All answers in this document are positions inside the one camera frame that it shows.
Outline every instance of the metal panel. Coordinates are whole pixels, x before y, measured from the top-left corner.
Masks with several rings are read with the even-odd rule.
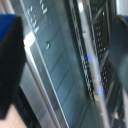
[[[48,68],[48,71],[52,74],[52,70],[54,70],[54,67],[57,65],[57,63],[59,63],[58,61],[63,56],[65,47],[64,47],[60,33],[58,33],[54,37],[54,39],[48,43],[50,46],[43,53],[43,57],[44,57],[46,66]]]
[[[52,45],[52,42],[54,41],[54,38],[59,33],[59,26],[57,25],[57,22],[52,19],[51,25],[47,28],[47,30],[41,34],[41,36],[37,39],[38,44],[40,46],[40,50],[43,53],[47,48],[47,45]]]
[[[80,128],[104,128],[97,104],[90,103]]]
[[[57,25],[57,21],[56,21],[56,15],[54,13],[55,13],[54,8],[51,8],[47,12],[46,18],[45,17],[42,17],[39,21],[37,19],[37,21],[39,22],[38,23],[39,30],[35,34],[37,38],[39,38],[41,36],[41,34],[43,32],[45,32],[49,27],[54,27],[55,30],[57,29],[58,25]]]
[[[47,107],[45,106],[45,102],[43,101],[43,98],[27,64],[24,67],[20,86],[41,126],[44,128],[55,128]]]
[[[39,53],[40,51],[38,51],[38,48],[37,48],[37,44],[33,43],[33,45],[30,47],[30,50],[31,50],[36,68],[40,75],[39,77],[44,85],[44,89],[46,90],[46,93],[53,107],[57,120],[59,121],[61,127],[67,127],[65,123],[65,119],[63,117],[63,112],[61,111],[60,104],[58,102],[58,97],[56,96],[56,92],[54,90],[54,86],[52,85],[51,79],[47,74],[47,70],[45,68],[46,65],[42,61],[42,58]]]
[[[35,3],[34,0],[31,0],[30,1],[25,1],[23,0],[24,3],[25,3],[25,7],[28,9],[28,8],[31,8],[34,9],[33,10],[33,14],[35,14],[35,18],[37,21],[40,21],[41,19],[44,19],[44,17],[42,17],[42,14],[43,14],[43,11],[42,11],[42,8],[47,8],[48,9],[48,12],[53,4],[53,1],[52,0],[40,0],[38,2]]]
[[[74,104],[78,102],[76,100],[77,99],[76,93],[77,93],[76,89],[74,89],[74,86],[72,86],[70,93],[68,94],[68,97],[62,106],[66,118],[69,118],[69,116],[71,114],[71,110],[74,107]]]
[[[54,70],[51,72],[51,79],[55,89],[59,87],[69,69],[69,63],[66,54],[63,54]]]
[[[22,9],[21,9],[21,5],[20,5],[20,3],[19,3],[19,1],[18,1],[18,3],[16,4],[16,6],[14,7],[14,9],[15,9],[15,11],[17,12],[17,15],[20,15],[20,16],[22,16],[22,20],[23,20],[23,23],[24,23],[24,21],[26,20],[26,19],[24,19],[24,15],[26,14],[26,12],[25,13],[23,13],[23,11],[22,11]],[[29,31],[30,30],[30,28],[29,27],[25,27],[24,26],[24,30],[26,30],[26,31]],[[34,54],[33,55],[33,57],[32,57],[32,54],[31,54],[31,52],[28,50],[28,53],[29,53],[29,57],[30,57],[30,60],[29,60],[29,62],[31,62],[32,61],[32,64],[31,64],[31,68],[32,68],[32,70],[34,70],[34,77],[36,77],[36,80],[38,80],[38,81],[40,81],[40,76],[38,76],[37,74],[39,73],[39,74],[41,74],[41,76],[44,76],[44,77],[41,77],[41,79],[43,80],[43,83],[45,83],[45,87],[46,88],[44,88],[44,86],[43,86],[43,83],[41,83],[41,81],[39,82],[40,84],[39,84],[39,90],[41,91],[40,93],[41,94],[43,94],[44,96],[45,96],[45,100],[46,100],[46,102],[47,103],[45,103],[46,105],[48,105],[48,111],[50,112],[50,115],[51,115],[51,117],[52,117],[52,119],[56,122],[54,122],[55,123],[55,125],[57,126],[57,127],[60,127],[60,125],[61,125],[61,127],[67,127],[66,126],[66,123],[65,123],[65,120],[64,120],[64,118],[63,118],[63,115],[62,115],[62,112],[61,112],[61,109],[60,109],[60,107],[59,107],[59,105],[58,105],[58,101],[57,101],[57,99],[56,99],[56,96],[55,96],[55,94],[54,94],[54,91],[53,91],[53,89],[52,89],[52,86],[51,86],[51,84],[50,84],[50,80],[49,80],[49,77],[48,77],[48,75],[47,75],[47,73],[46,73],[46,70],[45,70],[45,67],[44,67],[44,64],[43,64],[43,62],[42,62],[42,59],[41,59],[41,56],[40,56],[40,52],[38,51],[38,48],[37,48],[37,45],[35,44],[35,43],[33,43],[33,45],[31,46],[31,51],[32,51],[32,53]],[[49,98],[47,97],[47,93],[45,92],[46,90],[47,90],[47,92],[48,92],[48,94],[50,94],[50,101],[51,101],[51,103],[49,103],[50,101],[49,101]],[[36,93],[35,95],[38,95],[37,94],[37,92],[36,92],[36,90],[35,90],[35,92],[28,92],[28,93],[30,93],[30,95],[33,95],[34,93]],[[38,113],[40,113],[40,115],[43,115],[43,113],[41,113],[41,111],[36,111],[35,112],[35,114],[38,114]],[[40,118],[38,118],[38,120],[40,121],[40,123],[43,123],[43,120],[45,121],[45,122],[47,122],[47,120],[45,120],[45,118],[42,118],[42,117],[40,117]]]
[[[83,85],[81,83],[75,82],[73,90],[75,90],[75,96],[72,99],[73,107],[70,111],[68,117],[68,123],[71,128],[79,128],[82,123],[82,118],[87,109],[86,95],[83,93]]]
[[[69,70],[61,85],[57,89],[57,95],[61,104],[64,104],[64,101],[67,98],[67,95],[70,93],[71,87],[73,86],[74,79],[72,77],[72,72]]]

